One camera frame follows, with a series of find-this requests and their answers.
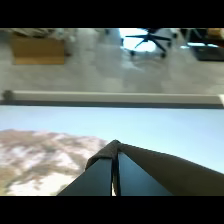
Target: landscape print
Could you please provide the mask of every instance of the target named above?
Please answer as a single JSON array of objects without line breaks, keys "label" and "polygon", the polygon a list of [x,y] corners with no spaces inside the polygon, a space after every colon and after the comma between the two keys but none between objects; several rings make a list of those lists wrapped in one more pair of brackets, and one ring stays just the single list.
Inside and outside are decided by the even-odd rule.
[{"label": "landscape print", "polygon": [[0,131],[0,195],[50,196],[80,176],[108,142],[46,131]]}]

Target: caster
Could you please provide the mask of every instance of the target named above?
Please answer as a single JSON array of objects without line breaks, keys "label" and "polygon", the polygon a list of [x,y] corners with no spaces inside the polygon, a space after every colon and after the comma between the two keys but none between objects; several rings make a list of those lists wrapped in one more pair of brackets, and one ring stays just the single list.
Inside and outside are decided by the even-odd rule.
[{"label": "caster", "polygon": [[121,46],[123,47],[124,45],[124,38],[121,38]]},{"label": "caster", "polygon": [[135,51],[130,51],[130,55],[133,57],[135,56]]},{"label": "caster", "polygon": [[171,47],[171,46],[172,46],[171,41],[169,41],[169,42],[167,43],[167,46],[168,46],[168,47]]},{"label": "caster", "polygon": [[174,38],[174,39],[177,39],[177,37],[178,37],[178,34],[177,34],[177,33],[174,33],[174,34],[173,34],[173,38]]},{"label": "caster", "polygon": [[166,53],[163,52],[163,53],[161,54],[161,58],[165,58],[165,57],[166,57]]},{"label": "caster", "polygon": [[106,33],[106,35],[109,35],[110,34],[110,30],[109,29],[105,29],[105,33]]}]

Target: floor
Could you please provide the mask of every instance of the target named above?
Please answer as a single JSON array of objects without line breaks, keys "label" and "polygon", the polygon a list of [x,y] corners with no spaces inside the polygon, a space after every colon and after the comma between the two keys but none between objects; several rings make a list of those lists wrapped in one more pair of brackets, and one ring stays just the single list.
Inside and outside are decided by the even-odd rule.
[{"label": "floor", "polygon": [[[161,33],[171,35],[166,29]],[[224,93],[224,63],[199,62],[179,35],[166,59],[159,50],[131,59],[119,29],[106,36],[79,28],[65,65],[13,65],[8,35],[0,32],[0,90],[115,93]]]}]

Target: rocky mountain image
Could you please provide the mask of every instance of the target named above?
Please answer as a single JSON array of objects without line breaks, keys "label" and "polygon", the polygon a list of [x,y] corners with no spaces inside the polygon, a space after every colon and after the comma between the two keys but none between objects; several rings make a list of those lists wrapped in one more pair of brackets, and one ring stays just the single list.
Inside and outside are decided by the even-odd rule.
[{"label": "rocky mountain image", "polygon": [[0,195],[57,195],[106,144],[92,136],[0,131]]}]

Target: gray floor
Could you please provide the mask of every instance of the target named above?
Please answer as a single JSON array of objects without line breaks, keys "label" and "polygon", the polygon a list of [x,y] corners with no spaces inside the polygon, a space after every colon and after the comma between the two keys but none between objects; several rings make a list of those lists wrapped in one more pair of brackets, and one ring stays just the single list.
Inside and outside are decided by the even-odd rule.
[{"label": "gray floor", "polygon": [[8,35],[1,32],[0,90],[224,93],[224,63],[199,62],[182,45],[179,36],[166,59],[159,57],[159,50],[139,52],[131,59],[120,48],[118,29],[105,36],[80,28],[73,56],[65,65],[13,65]]}]

